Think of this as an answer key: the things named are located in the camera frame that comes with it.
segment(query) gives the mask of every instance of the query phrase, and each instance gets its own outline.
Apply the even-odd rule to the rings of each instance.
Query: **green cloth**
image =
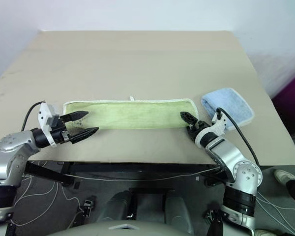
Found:
[[[186,127],[180,112],[198,111],[190,99],[167,101],[74,101],[64,104],[64,113],[88,111],[85,117],[68,122],[67,128],[160,129]]]

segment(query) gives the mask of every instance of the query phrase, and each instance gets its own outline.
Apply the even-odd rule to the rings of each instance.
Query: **beige table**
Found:
[[[31,104],[71,100],[191,98],[237,90],[256,113],[242,128],[261,165],[295,165],[295,146],[235,37],[221,32],[42,32],[0,78],[0,138],[21,128]],[[38,126],[37,109],[27,129]],[[226,137],[252,160],[235,132]],[[32,160],[214,163],[182,129],[100,130],[75,145],[45,148]]]

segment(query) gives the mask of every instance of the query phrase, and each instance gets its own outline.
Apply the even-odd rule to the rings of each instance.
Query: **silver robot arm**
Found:
[[[55,147],[68,141],[74,144],[98,130],[98,127],[89,128],[69,135],[65,123],[80,119],[87,113],[82,111],[59,116],[51,105],[41,103],[38,115],[40,129],[9,134],[0,140],[0,222],[13,216],[14,198],[30,156],[46,146]]]
[[[187,112],[181,112],[180,115],[189,124],[187,132],[196,146],[204,148],[226,173],[227,181],[221,206],[222,221],[247,228],[254,235],[254,210],[257,188],[262,182],[261,169],[222,136],[227,120],[223,112],[215,113],[212,125],[198,121]]]

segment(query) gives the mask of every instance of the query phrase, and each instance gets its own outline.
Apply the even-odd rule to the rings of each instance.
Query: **wire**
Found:
[[[25,115],[25,118],[24,118],[24,121],[23,121],[23,125],[22,125],[22,128],[21,128],[21,132],[24,131],[24,129],[25,129],[25,125],[26,125],[26,122],[28,121],[28,118],[29,118],[29,116],[30,116],[31,111],[34,109],[34,107],[36,107],[36,106],[39,105],[39,104],[42,104],[43,102],[45,102],[45,101],[36,102],[35,104],[33,104],[33,105],[30,107],[29,111],[28,111],[28,112],[26,113],[26,115]]]
[[[241,132],[240,128],[238,127],[238,125],[236,124],[236,122],[233,120],[233,118],[223,108],[218,107],[216,109],[216,111],[217,112],[223,112],[227,116],[227,118],[233,123],[233,125],[235,126],[237,132],[239,133],[239,135],[241,136],[241,138],[244,140],[244,142],[247,145],[248,149],[250,150],[252,156],[254,157],[257,166],[260,168],[260,163],[259,163],[259,161],[257,159],[257,156],[256,156],[255,152],[253,151],[252,147],[248,143],[247,139],[245,138],[244,134]]]
[[[66,199],[67,201],[71,201],[71,200],[73,200],[73,199],[77,200],[77,202],[78,202],[78,204],[79,204],[79,209],[80,209],[80,211],[81,211],[81,212],[84,212],[83,209],[81,208],[80,200],[79,200],[77,197],[73,197],[73,198],[68,199],[67,196],[66,196],[66,194],[64,193],[64,188],[63,188],[63,186],[62,186],[62,192],[63,192],[63,195],[64,195],[64,197],[65,197],[65,199]]]
[[[258,197],[256,197],[259,201],[261,201],[261,202],[263,202],[263,203],[266,203],[266,204],[269,204],[269,205],[271,205],[271,206],[274,206],[274,207],[277,207],[277,208],[280,208],[280,209],[283,209],[283,210],[295,210],[295,208],[286,208],[286,207],[281,207],[281,206],[277,206],[277,205],[275,205],[275,204],[273,204],[273,203],[271,203],[268,199],[266,199],[267,200],[267,202],[265,201],[265,200],[262,200],[261,198],[258,198]]]
[[[156,178],[156,179],[103,179],[103,178],[89,178],[89,177],[82,177],[82,176],[74,176],[74,175],[66,175],[66,176],[71,176],[75,178],[82,178],[82,179],[88,179],[88,180],[98,180],[98,181],[159,181],[159,180],[167,180],[167,179],[172,179],[172,178],[178,178],[178,177],[185,177],[185,176],[195,176],[204,172],[212,171],[219,169],[220,167],[215,167],[212,169],[196,172],[193,174],[188,174],[188,175],[180,175],[180,176],[172,176],[172,177],[166,177],[166,178]]]
[[[90,175],[91,178],[120,179],[120,180],[124,180],[125,179],[125,178],[120,178],[120,177],[105,176],[105,175],[95,175],[95,174],[90,174],[90,173],[86,173],[86,174]],[[133,180],[133,181],[138,181],[139,180],[137,178],[127,178],[127,179],[128,180]]]
[[[69,226],[68,226],[66,229],[70,229],[70,228],[71,228],[71,226],[72,226],[73,223],[74,223],[75,217],[77,217],[78,214],[81,214],[81,213],[82,213],[82,211],[79,211],[79,212],[77,212],[77,213],[74,215],[73,219],[71,220]]]
[[[32,181],[32,177],[29,177],[29,184],[28,184],[28,187],[26,188],[26,190],[24,191],[24,193],[20,196],[20,198],[15,202],[14,205],[16,205],[16,204],[17,204],[17,203],[23,198],[23,196],[26,194],[26,192],[27,192],[28,189],[30,188],[31,181]]]
[[[271,215],[265,208],[264,206],[259,202],[258,199],[256,199],[257,203],[261,206],[261,208],[272,218],[274,219],[277,223],[279,223],[280,225],[282,225],[285,229],[287,229],[289,232],[291,232],[292,234],[295,234],[295,232],[291,231],[288,227],[286,227],[282,222],[280,222],[278,219],[276,219],[273,215]]]
[[[28,177],[28,178],[25,178],[25,179],[23,179],[23,180],[22,180],[22,182],[23,182],[23,181],[25,181],[25,180],[28,180],[28,179],[30,179],[31,177],[32,177],[32,176],[30,176],[30,177]]]
[[[259,193],[266,201],[267,201],[267,203],[268,204],[270,204],[279,214],[280,214],[280,216],[282,217],[282,219],[285,221],[285,223],[287,223],[288,224],[288,226],[292,229],[292,230],[294,230],[295,231],[295,229],[290,225],[290,223],[285,219],[285,217],[282,215],[282,213],[280,212],[280,210],[276,207],[276,206],[274,206],[268,199],[266,199],[261,193]]]
[[[24,196],[24,197],[21,197],[19,200],[24,199],[24,198],[28,198],[28,197],[33,197],[33,196],[46,195],[46,194],[50,193],[50,192],[54,189],[55,184],[56,184],[56,183],[54,182],[54,184],[53,184],[53,186],[51,187],[51,189],[50,189],[48,192],[46,192],[46,193],[35,193],[35,194],[26,195],[26,196]]]
[[[223,179],[219,178],[219,177],[216,177],[216,176],[210,176],[210,175],[207,175],[207,174],[202,174],[202,176],[207,177],[207,178],[212,178],[212,179],[214,179],[214,180],[216,180],[216,181],[219,181],[219,182],[221,182],[221,183],[223,183],[223,184],[226,184],[226,182],[225,182]]]
[[[14,225],[16,225],[16,226],[24,226],[24,225],[27,225],[27,224],[29,224],[29,223],[31,223],[31,222],[33,222],[33,221],[39,219],[41,216],[43,216],[43,215],[44,215],[44,214],[50,209],[50,207],[53,205],[53,203],[55,202],[55,199],[56,199],[56,196],[57,196],[57,193],[58,193],[58,188],[59,188],[59,186],[58,186],[58,183],[57,183],[56,193],[55,193],[55,196],[54,196],[52,202],[51,202],[50,205],[47,207],[47,209],[46,209],[43,213],[41,213],[38,217],[36,217],[35,219],[32,219],[32,220],[30,220],[29,222],[24,223],[24,224],[16,224],[13,220],[11,220],[12,224],[14,224]]]

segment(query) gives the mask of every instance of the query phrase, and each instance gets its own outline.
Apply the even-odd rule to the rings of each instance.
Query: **blue cloth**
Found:
[[[216,108],[223,108],[237,123],[238,126],[249,124],[255,116],[254,111],[247,102],[232,88],[222,88],[204,95],[201,103],[211,118],[213,118]],[[227,130],[235,127],[227,119]]]

